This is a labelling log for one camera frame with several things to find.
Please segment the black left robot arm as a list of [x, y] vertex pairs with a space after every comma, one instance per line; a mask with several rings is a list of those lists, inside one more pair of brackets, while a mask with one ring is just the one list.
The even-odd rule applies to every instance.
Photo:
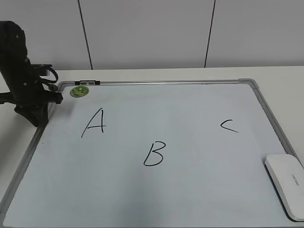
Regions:
[[1, 104], [14, 104], [14, 111], [35, 127], [49, 122], [48, 104], [63, 100], [51, 64], [32, 64], [24, 30], [13, 21], [0, 23], [0, 72], [9, 92], [0, 94]]

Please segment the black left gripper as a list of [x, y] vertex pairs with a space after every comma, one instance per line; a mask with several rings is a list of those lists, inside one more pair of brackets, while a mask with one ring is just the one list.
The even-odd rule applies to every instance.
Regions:
[[0, 94], [0, 103], [15, 105], [14, 111], [35, 127], [47, 125], [48, 104], [63, 100], [52, 65], [1, 66], [0, 72], [9, 88], [9, 92]]

